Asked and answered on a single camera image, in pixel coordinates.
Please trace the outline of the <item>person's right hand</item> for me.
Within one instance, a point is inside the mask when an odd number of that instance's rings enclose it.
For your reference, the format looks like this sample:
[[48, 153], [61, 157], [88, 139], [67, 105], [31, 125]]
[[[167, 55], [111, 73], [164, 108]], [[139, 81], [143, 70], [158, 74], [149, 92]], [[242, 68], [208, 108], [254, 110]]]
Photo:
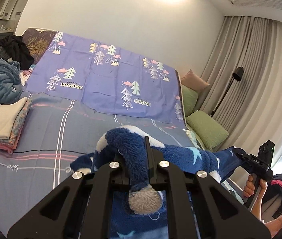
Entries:
[[[259, 187], [260, 187], [260, 192], [259, 192], [259, 194], [256, 198], [254, 206], [251, 209], [251, 213], [257, 219], [262, 221], [262, 212], [261, 212], [262, 199], [263, 199], [265, 192], [268, 188], [268, 183], [265, 180], [261, 179], [259, 181]], [[249, 177], [248, 177], [248, 179], [245, 183], [244, 189], [243, 189], [243, 196], [249, 198], [249, 197], [251, 197], [255, 194], [255, 190], [256, 190], [256, 188], [255, 188], [255, 185], [253, 184], [253, 176], [249, 175]]]

